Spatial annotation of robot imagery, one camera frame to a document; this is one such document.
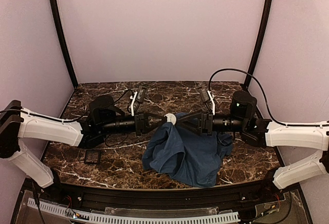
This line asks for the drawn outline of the blue garment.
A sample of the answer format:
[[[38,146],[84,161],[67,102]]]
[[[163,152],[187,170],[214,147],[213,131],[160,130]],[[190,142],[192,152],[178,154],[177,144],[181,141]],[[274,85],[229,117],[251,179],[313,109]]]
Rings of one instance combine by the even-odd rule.
[[[142,166],[192,187],[210,188],[216,185],[222,161],[232,149],[233,137],[228,133],[199,136],[166,122],[149,140]]]

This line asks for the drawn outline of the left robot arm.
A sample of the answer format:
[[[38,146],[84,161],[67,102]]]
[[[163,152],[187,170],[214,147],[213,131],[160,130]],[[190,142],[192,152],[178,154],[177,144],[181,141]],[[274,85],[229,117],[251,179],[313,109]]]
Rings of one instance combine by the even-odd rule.
[[[135,133],[140,136],[176,120],[174,115],[137,113],[134,108],[138,104],[133,97],[131,114],[126,115],[115,106],[112,96],[102,95],[89,103],[89,114],[85,120],[68,120],[32,112],[23,108],[20,101],[13,100],[1,111],[1,158],[15,164],[43,189],[59,184],[56,172],[44,165],[27,148],[23,139],[40,139],[91,149],[103,143],[108,135]]]

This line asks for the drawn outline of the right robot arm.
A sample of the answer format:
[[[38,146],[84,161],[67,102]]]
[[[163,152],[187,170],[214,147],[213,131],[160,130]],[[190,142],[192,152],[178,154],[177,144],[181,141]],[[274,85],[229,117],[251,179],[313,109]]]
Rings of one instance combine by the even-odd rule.
[[[267,177],[277,189],[328,173],[328,122],[284,124],[271,119],[256,118],[257,100],[250,93],[233,93],[228,115],[214,111],[197,111],[177,119],[176,124],[197,134],[212,132],[240,133],[243,141],[254,147],[307,147],[312,155],[291,165],[268,172]]]

